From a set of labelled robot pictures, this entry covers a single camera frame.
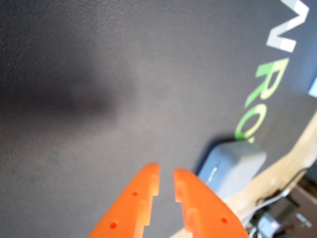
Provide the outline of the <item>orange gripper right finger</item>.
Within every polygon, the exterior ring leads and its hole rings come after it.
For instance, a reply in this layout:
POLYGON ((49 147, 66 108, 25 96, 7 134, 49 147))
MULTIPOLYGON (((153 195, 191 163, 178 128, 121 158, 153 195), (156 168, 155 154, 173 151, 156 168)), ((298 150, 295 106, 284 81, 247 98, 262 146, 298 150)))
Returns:
POLYGON ((194 173, 174 170, 175 201, 181 203, 184 228, 194 238, 247 238, 231 209, 194 173))

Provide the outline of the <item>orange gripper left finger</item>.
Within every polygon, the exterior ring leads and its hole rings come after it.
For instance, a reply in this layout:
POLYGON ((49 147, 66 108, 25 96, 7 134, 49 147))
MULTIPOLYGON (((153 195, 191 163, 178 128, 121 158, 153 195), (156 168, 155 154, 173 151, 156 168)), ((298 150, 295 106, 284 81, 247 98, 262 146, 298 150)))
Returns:
POLYGON ((142 238, 159 194, 160 167, 144 166, 125 187, 89 234, 90 238, 142 238))

